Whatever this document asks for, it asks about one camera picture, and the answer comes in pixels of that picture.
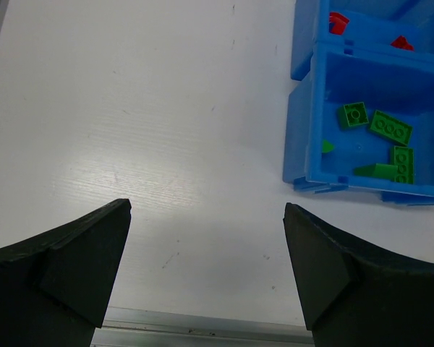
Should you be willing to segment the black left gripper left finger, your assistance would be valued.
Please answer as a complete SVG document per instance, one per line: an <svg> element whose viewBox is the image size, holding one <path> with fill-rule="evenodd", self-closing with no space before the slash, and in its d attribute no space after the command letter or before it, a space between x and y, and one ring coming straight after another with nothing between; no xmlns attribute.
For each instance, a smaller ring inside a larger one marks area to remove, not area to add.
<svg viewBox="0 0 434 347"><path fill-rule="evenodd" d="M131 223L117 199L0 248L0 346L89 346L103 324Z"/></svg>

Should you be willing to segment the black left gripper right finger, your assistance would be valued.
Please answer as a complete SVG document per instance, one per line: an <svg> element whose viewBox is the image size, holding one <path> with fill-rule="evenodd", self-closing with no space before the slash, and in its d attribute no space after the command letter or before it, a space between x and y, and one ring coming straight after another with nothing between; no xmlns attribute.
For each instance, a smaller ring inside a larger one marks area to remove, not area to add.
<svg viewBox="0 0 434 347"><path fill-rule="evenodd" d="M289 203L284 230L316 346L434 346L434 263L388 251Z"/></svg>

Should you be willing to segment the green base plate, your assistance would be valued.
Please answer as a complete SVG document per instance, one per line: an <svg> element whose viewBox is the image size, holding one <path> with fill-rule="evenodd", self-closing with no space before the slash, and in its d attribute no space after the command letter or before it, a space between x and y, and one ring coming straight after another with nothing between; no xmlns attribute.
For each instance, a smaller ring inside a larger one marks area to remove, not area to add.
<svg viewBox="0 0 434 347"><path fill-rule="evenodd" d="M393 146L391 164L397 167L394 181L402 184L414 183L414 150L410 147Z"/></svg>

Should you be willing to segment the green 2x4 plate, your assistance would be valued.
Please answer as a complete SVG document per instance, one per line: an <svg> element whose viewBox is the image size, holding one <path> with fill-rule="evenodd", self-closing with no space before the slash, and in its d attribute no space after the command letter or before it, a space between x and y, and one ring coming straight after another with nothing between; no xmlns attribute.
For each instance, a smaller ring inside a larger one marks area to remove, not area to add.
<svg viewBox="0 0 434 347"><path fill-rule="evenodd" d="M413 127L389 114L375 110L369 126L370 132L394 144L407 147Z"/></svg>

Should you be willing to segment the green sloped 2x2 brick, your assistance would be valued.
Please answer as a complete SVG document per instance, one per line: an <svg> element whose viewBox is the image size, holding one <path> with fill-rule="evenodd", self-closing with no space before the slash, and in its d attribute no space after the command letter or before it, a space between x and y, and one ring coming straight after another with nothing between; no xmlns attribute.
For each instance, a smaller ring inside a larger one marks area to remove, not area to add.
<svg viewBox="0 0 434 347"><path fill-rule="evenodd" d="M338 108L337 115L342 130L369 124L367 110L363 102L344 104Z"/></svg>

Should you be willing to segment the red half-round brick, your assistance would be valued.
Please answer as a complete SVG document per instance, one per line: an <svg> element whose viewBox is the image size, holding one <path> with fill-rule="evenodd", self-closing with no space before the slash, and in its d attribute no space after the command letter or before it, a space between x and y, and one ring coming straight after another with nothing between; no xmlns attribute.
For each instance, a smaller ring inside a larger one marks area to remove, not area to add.
<svg viewBox="0 0 434 347"><path fill-rule="evenodd" d="M399 49L403 49L406 51L414 51L414 46L411 45L403 35L400 35L399 37L397 37L391 43L391 46L393 46L394 48L399 48Z"/></svg>

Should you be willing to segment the red curved piece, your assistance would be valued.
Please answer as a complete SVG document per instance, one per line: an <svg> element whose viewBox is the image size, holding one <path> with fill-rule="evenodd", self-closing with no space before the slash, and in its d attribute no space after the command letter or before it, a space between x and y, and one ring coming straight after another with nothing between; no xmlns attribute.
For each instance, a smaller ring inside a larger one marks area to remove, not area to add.
<svg viewBox="0 0 434 347"><path fill-rule="evenodd" d="M343 35L350 19L339 12L330 12L329 14L329 33L334 35Z"/></svg>

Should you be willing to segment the green curved brick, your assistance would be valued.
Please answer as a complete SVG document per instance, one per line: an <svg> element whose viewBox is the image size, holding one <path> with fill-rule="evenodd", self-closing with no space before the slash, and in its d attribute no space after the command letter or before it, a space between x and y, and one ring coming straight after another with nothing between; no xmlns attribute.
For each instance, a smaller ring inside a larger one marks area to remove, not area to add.
<svg viewBox="0 0 434 347"><path fill-rule="evenodd" d="M327 154L335 149L335 145L328 140L322 141L322 154Z"/></svg>

